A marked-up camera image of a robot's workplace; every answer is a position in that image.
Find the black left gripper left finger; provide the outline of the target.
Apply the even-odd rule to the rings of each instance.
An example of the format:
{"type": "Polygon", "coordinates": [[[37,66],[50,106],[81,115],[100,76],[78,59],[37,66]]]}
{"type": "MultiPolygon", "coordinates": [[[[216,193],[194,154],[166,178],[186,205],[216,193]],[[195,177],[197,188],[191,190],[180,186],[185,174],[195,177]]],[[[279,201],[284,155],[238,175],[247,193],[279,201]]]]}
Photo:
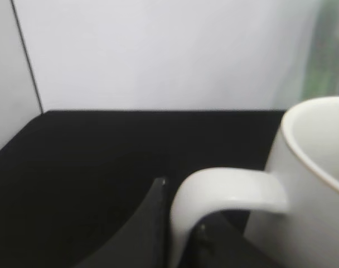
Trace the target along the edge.
{"type": "Polygon", "coordinates": [[[166,203],[166,179],[156,178],[125,225],[76,267],[164,267],[166,203]]]}

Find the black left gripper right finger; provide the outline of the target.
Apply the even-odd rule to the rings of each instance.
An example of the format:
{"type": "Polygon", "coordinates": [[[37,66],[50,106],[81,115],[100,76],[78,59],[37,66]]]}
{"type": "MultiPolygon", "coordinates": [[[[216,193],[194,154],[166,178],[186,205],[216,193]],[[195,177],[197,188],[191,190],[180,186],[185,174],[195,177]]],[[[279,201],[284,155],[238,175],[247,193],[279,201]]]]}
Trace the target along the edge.
{"type": "Polygon", "coordinates": [[[235,210],[203,218],[191,233],[183,267],[280,267],[244,238],[249,216],[235,210]]]}

